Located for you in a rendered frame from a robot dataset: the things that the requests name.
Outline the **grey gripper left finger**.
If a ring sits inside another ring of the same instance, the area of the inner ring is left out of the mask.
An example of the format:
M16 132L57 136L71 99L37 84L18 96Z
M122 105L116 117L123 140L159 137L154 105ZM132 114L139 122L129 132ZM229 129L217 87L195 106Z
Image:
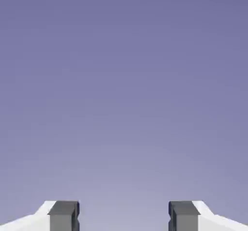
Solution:
M70 200L46 200L30 215L0 225L0 231L80 231L80 204Z

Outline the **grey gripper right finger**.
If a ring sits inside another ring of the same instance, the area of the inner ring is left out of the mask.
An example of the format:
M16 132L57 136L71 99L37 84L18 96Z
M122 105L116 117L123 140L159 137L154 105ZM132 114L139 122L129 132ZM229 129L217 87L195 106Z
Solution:
M248 231L248 225L214 214L202 200L169 202L168 231Z

